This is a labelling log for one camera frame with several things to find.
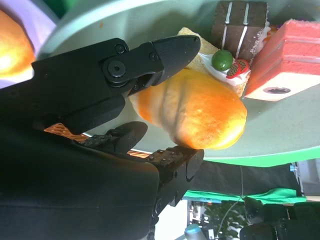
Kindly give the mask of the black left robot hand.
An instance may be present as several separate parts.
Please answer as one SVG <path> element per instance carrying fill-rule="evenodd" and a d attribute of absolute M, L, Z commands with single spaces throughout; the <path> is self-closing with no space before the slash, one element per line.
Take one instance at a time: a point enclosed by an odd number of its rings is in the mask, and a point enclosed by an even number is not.
<path fill-rule="evenodd" d="M 318 240 L 320 203 L 297 202 L 291 206 L 263 204 L 245 197 L 249 225 L 240 230 L 241 240 Z"/>

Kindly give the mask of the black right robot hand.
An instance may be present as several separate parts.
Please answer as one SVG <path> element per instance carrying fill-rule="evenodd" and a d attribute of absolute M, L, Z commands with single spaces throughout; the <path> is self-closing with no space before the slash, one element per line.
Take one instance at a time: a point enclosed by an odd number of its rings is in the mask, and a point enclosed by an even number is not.
<path fill-rule="evenodd" d="M 32 79 L 0 91 L 0 237 L 3 240 L 143 240 L 176 206 L 203 150 L 175 146 L 129 155 L 147 132 L 132 121 L 83 143 L 115 119 L 126 97 L 168 80 L 200 50 L 194 35 L 129 49 L 113 38 L 32 64 Z"/>

